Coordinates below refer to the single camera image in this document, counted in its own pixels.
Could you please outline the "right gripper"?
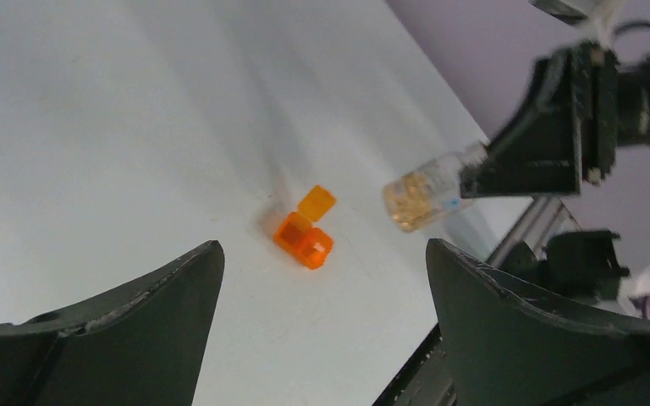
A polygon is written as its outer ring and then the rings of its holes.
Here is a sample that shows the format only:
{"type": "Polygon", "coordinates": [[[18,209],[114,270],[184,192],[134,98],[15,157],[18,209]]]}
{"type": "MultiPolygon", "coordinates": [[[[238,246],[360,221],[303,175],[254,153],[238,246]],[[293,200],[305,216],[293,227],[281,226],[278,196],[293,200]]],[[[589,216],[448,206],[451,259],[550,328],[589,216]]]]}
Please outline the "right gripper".
{"type": "MultiPolygon", "coordinates": [[[[614,166],[617,147],[617,58],[586,41],[577,62],[583,178],[599,185],[614,166]]],[[[570,66],[568,49],[535,62],[514,116],[485,147],[486,156],[460,170],[461,196],[562,196],[579,191],[570,66]]]]}

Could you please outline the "clear pill bottle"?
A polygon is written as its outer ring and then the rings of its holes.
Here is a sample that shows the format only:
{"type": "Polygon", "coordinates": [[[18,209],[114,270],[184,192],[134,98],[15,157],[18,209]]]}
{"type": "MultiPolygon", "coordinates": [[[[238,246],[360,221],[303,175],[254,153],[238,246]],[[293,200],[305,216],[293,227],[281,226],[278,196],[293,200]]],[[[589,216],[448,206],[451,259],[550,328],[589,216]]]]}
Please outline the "clear pill bottle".
{"type": "Polygon", "coordinates": [[[478,141],[463,151],[433,158],[383,187],[383,201],[394,224],[412,233],[474,203],[460,195],[459,171],[487,157],[478,141]]]}

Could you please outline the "orange pill organizer box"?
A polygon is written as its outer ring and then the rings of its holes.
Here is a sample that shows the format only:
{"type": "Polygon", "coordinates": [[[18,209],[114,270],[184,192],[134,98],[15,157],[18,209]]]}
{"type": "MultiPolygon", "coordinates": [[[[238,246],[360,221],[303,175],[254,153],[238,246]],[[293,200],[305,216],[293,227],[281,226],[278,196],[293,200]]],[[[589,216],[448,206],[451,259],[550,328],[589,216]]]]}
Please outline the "orange pill organizer box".
{"type": "Polygon", "coordinates": [[[310,270],[320,268],[333,249],[333,239],[317,226],[337,199],[315,185],[273,233],[273,242],[310,270]]]}

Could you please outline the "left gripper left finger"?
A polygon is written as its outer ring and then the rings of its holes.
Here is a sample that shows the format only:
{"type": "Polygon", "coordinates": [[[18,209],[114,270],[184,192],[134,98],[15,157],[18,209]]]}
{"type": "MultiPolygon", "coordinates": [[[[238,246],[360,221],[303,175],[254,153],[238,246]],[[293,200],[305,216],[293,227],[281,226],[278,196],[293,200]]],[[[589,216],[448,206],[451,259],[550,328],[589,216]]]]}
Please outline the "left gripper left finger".
{"type": "Polygon", "coordinates": [[[0,405],[190,405],[222,286],[208,241],[107,292],[0,324],[0,405]]]}

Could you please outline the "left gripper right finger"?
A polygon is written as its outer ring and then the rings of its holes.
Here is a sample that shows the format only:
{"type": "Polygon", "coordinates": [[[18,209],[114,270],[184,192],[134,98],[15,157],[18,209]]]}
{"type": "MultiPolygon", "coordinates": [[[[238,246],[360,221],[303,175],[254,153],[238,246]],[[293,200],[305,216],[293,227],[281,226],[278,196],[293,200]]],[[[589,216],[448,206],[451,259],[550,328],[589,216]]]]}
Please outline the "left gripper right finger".
{"type": "MultiPolygon", "coordinates": [[[[443,244],[461,264],[480,261],[442,239],[430,244],[443,244]]],[[[578,303],[500,270],[476,276],[524,317],[515,344],[531,358],[505,367],[527,375],[508,405],[650,405],[650,321],[578,303]]]]}

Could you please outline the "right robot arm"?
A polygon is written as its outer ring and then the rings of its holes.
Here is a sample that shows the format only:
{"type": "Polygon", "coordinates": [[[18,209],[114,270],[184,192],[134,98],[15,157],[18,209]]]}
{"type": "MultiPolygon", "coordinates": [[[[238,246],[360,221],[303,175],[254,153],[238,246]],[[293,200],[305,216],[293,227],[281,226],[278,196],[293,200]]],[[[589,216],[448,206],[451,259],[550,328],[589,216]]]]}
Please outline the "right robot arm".
{"type": "MultiPolygon", "coordinates": [[[[515,115],[483,157],[460,171],[465,198],[578,195],[610,174],[620,147],[650,146],[650,57],[625,67],[614,52],[584,41],[535,62],[515,115]]],[[[616,259],[609,230],[562,233],[534,250],[518,244],[503,264],[511,275],[594,305],[615,301],[650,317],[650,266],[636,275],[616,259]]]]}

